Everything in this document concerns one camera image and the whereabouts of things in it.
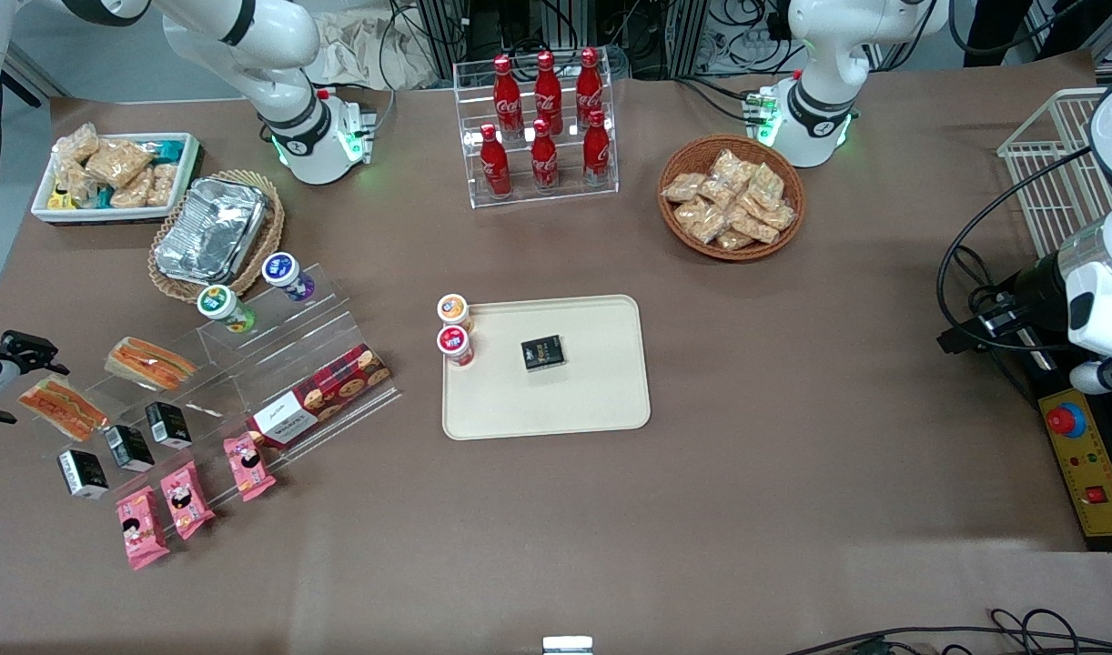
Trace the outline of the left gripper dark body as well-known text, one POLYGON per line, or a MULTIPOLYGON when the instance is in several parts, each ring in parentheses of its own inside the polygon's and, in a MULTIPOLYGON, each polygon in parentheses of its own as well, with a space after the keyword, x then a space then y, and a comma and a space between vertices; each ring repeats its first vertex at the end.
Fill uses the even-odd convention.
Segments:
POLYGON ((1015 302, 1027 322, 1068 322, 1068 285, 1058 254, 1048 254, 1019 270, 1015 302))

